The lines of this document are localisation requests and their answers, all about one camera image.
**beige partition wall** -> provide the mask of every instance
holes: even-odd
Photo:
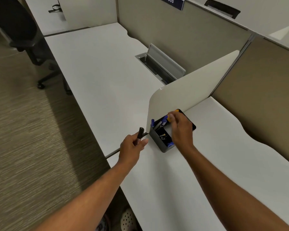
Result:
[[[183,10],[161,0],[118,0],[120,24],[146,46],[153,43],[186,69],[199,69],[235,50],[250,33],[191,3]]]
[[[251,136],[289,160],[289,51],[256,39],[213,97]]]

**chair armrest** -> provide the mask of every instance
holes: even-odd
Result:
[[[23,48],[23,49],[30,49],[33,48],[39,40],[18,40],[18,41],[12,41],[9,43],[9,45],[13,48]]]

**black marker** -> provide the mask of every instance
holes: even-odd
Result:
[[[137,146],[137,144],[139,144],[139,142],[141,141],[142,136],[144,135],[144,131],[145,131],[144,128],[142,128],[142,127],[139,128],[137,140],[134,141],[134,145],[135,145],[135,146]]]

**hand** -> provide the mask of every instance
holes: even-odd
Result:
[[[172,127],[172,141],[182,153],[185,149],[194,147],[193,124],[188,118],[179,112],[169,112]]]
[[[128,135],[125,137],[120,145],[120,154],[118,163],[122,163],[130,170],[135,166],[139,159],[140,151],[145,148],[145,145],[149,142],[148,139],[140,141],[134,146],[134,141],[137,140],[138,132],[134,135]]]

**desk organizer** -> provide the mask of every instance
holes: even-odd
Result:
[[[154,126],[156,126],[163,118],[164,117],[156,120],[154,122]],[[196,129],[196,126],[194,125],[194,123],[192,123],[192,124],[193,124],[193,131],[194,131]],[[169,135],[169,133],[165,130],[165,128],[169,129],[169,126],[171,126],[171,123],[169,121],[167,121],[163,127],[157,128],[156,130],[154,130],[153,127],[150,127],[150,132],[149,132],[149,135],[154,140],[154,142],[157,144],[158,148],[164,153],[169,151],[171,148],[173,148],[175,146],[174,144],[171,144],[172,138]]]

